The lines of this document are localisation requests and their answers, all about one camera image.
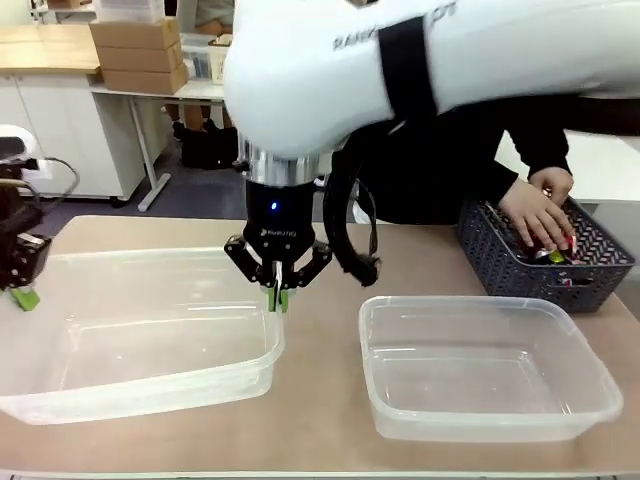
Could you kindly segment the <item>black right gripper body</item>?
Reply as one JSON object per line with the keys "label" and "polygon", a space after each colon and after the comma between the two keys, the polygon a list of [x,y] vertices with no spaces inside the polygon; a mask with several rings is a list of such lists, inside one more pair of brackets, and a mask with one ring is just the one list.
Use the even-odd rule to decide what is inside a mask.
{"label": "black right gripper body", "polygon": [[263,266],[280,262],[283,270],[313,245],[313,197],[315,185],[276,187],[246,183],[247,223],[243,236]]}

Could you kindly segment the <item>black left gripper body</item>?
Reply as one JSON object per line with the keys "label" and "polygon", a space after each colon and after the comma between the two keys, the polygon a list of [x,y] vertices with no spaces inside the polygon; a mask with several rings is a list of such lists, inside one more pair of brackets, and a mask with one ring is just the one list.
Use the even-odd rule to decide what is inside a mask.
{"label": "black left gripper body", "polygon": [[[31,193],[31,200],[25,201],[20,189]],[[14,178],[8,173],[1,174],[1,234],[18,235],[42,223],[45,209],[40,194],[22,178]]]}

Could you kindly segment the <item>person's left hand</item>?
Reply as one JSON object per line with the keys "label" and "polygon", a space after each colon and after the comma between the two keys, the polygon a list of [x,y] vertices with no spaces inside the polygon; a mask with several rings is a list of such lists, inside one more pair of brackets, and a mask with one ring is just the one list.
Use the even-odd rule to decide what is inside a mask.
{"label": "person's left hand", "polygon": [[560,167],[548,167],[529,176],[529,182],[547,192],[551,200],[562,206],[574,186],[574,179],[570,172]]}

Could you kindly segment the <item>person's right hand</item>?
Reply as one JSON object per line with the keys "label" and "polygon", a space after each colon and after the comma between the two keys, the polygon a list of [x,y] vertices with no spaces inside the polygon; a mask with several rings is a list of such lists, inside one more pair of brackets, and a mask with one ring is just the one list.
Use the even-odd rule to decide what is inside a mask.
{"label": "person's right hand", "polygon": [[498,203],[521,239],[534,246],[535,238],[548,250],[568,248],[567,239],[574,234],[564,211],[542,191],[517,179]]}

